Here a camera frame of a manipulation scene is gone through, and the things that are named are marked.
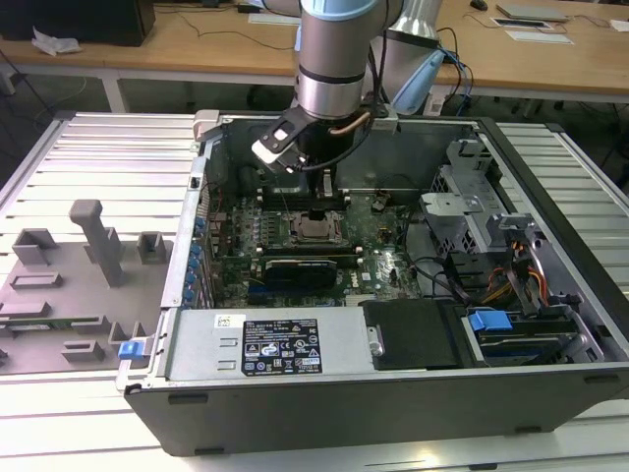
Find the circuit board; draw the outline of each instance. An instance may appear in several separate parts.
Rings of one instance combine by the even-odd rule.
[[[401,245],[408,208],[386,206],[373,211],[375,199],[376,194],[353,195],[345,210],[328,215],[333,220],[330,223],[333,242],[329,242],[333,254],[329,258],[326,254],[277,256],[284,250],[299,254],[308,248],[311,240],[298,237],[299,213],[265,211],[253,199],[235,202],[217,230],[220,234],[212,237],[214,260],[222,268],[217,307],[355,306],[369,299],[421,297],[416,275]],[[266,290],[263,278],[266,264],[283,259],[336,261],[334,286],[290,293]]]

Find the wooden desk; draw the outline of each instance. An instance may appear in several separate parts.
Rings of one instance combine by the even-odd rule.
[[[28,41],[0,40],[0,48],[27,74],[97,77],[103,81],[111,110],[126,112],[121,79],[228,84],[294,84],[297,27],[250,24],[249,15],[223,12],[167,13],[155,8],[155,25],[141,47],[82,43],[77,54],[49,56]],[[237,31],[204,34],[209,31]],[[238,34],[278,48],[265,47]],[[0,72],[12,69],[1,62]]]
[[[600,5],[581,2],[548,0],[512,0],[513,3],[551,6],[568,17],[577,15],[595,19],[627,20],[629,8],[620,5]],[[479,12],[463,0],[444,0],[437,22],[438,28],[456,31],[461,60],[474,71],[472,94],[629,102],[629,33],[600,28],[588,19],[576,17],[555,31],[567,30],[565,35],[574,44],[523,42],[512,39],[505,29],[494,27],[494,18],[504,18],[495,5],[487,0],[488,10]],[[471,13],[479,22],[464,17]],[[444,46],[454,49],[449,31],[441,33]],[[443,66],[432,93],[441,97],[449,94],[456,83],[454,66]]]
[[[550,5],[567,16],[587,15],[601,19],[627,19],[629,8],[581,2],[513,0]],[[585,18],[567,24],[566,35],[574,45],[515,41],[505,29],[493,26],[490,17],[503,17],[487,0],[487,12],[478,12],[467,0],[443,0],[437,25],[451,27],[458,37],[462,60],[474,71],[474,95],[629,102],[629,33],[599,28]],[[82,44],[78,54],[48,56],[27,41],[0,41],[0,47],[21,71],[30,74],[98,77],[103,81],[112,111],[127,110],[120,79],[155,79],[184,82],[287,85],[294,83],[297,54],[264,47],[238,31],[275,47],[294,44],[293,26],[255,25],[248,15],[235,10],[212,13],[166,13],[174,8],[157,7],[155,26],[142,47]],[[445,46],[453,48],[449,32],[442,33]],[[0,62],[0,72],[10,72]],[[452,90],[457,74],[443,66],[431,93],[443,98]]]

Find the blue cable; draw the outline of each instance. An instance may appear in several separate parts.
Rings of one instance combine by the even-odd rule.
[[[463,95],[463,102],[461,103],[461,105],[459,106],[459,109],[456,112],[456,116],[459,116],[461,114],[461,112],[463,111],[463,107],[465,106],[465,103],[466,103],[467,99],[470,98],[470,92],[472,91],[472,82],[468,80],[468,73],[466,71],[465,64],[463,64],[459,60],[458,57],[455,57],[454,54],[452,54],[447,49],[444,49],[443,47],[439,47],[439,50],[443,54],[448,56],[450,58],[450,60],[456,65],[456,67],[459,69],[459,71],[461,71],[461,75],[463,76],[465,82],[467,83],[466,91],[465,91],[465,93]]]

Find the robotic arm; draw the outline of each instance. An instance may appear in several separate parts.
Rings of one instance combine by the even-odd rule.
[[[351,154],[371,130],[381,89],[391,91],[394,104],[401,103],[406,113],[417,110],[429,92],[443,57],[435,49],[433,27],[440,0],[260,3],[274,13],[302,17],[297,106],[285,111],[252,146],[272,171],[320,173]],[[378,38],[386,30],[386,38]],[[370,82],[365,78],[371,50],[372,102],[361,109]],[[383,84],[380,76],[387,69],[391,80]],[[354,133],[364,124],[355,142]]]

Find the motherboard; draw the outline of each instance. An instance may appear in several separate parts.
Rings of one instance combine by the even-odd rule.
[[[217,308],[357,306],[422,296],[404,250],[409,206],[391,205],[382,193],[347,195],[335,210],[295,209],[290,196],[279,202],[226,198],[229,210],[210,214]]]

